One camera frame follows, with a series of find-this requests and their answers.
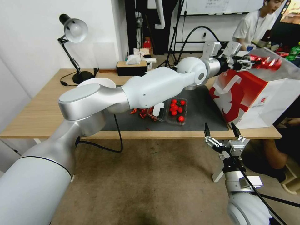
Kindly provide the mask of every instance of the black desk mat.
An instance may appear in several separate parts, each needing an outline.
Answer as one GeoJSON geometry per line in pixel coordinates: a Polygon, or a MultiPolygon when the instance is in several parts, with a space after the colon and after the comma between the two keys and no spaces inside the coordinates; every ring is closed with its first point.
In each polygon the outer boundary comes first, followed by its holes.
{"type": "MultiPolygon", "coordinates": [[[[187,99],[187,118],[183,126],[170,124],[166,121],[153,121],[150,117],[141,118],[137,113],[130,111],[117,114],[117,120],[121,131],[204,131],[204,123],[207,122],[211,131],[227,131],[228,127],[220,110],[211,99],[206,86],[198,87],[193,91],[183,90],[179,98],[187,99]]],[[[114,117],[104,111],[106,124],[104,131],[117,130],[114,117]]]]}

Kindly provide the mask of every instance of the tissue box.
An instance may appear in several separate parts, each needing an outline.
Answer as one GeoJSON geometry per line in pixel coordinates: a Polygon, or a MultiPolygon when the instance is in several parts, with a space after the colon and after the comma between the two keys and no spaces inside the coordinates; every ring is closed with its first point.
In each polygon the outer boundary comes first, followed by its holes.
{"type": "Polygon", "coordinates": [[[147,72],[147,62],[141,61],[138,65],[126,65],[126,61],[117,63],[118,76],[143,76],[147,72]]]}

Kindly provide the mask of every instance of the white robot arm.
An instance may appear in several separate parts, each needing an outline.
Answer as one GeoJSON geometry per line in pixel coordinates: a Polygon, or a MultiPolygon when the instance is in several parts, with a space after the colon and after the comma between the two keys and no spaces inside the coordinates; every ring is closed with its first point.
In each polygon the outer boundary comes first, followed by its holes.
{"type": "Polygon", "coordinates": [[[76,145],[81,137],[104,127],[103,110],[121,113],[148,108],[183,88],[193,90],[205,84],[232,67],[240,44],[230,42],[222,57],[213,58],[220,48],[219,42],[207,42],[201,59],[185,58],[176,71],[161,67],[132,77],[121,87],[88,84],[61,95],[62,124],[48,140],[26,151],[0,179],[0,224],[49,225],[74,174],[76,145]]]}

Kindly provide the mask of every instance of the lamp arm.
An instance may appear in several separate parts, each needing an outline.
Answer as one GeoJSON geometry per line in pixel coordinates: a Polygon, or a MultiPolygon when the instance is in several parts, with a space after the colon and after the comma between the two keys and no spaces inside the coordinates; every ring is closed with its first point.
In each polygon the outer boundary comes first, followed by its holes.
{"type": "Polygon", "coordinates": [[[75,67],[76,71],[78,74],[81,74],[80,71],[80,65],[76,62],[76,60],[74,58],[71,57],[70,53],[68,52],[68,50],[65,47],[65,43],[68,42],[67,39],[64,39],[65,35],[63,35],[62,37],[60,37],[58,40],[58,42],[60,43],[60,45],[62,46],[62,48],[64,49],[64,51],[66,52],[67,56],[69,57],[72,65],[75,67]]]}

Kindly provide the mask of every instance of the human hand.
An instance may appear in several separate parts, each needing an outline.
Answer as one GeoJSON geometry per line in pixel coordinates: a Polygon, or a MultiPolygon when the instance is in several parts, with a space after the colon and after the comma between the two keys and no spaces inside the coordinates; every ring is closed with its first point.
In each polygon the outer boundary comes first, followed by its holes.
{"type": "Polygon", "coordinates": [[[300,117],[289,118],[286,120],[285,125],[287,127],[297,127],[300,126],[300,117]]]}

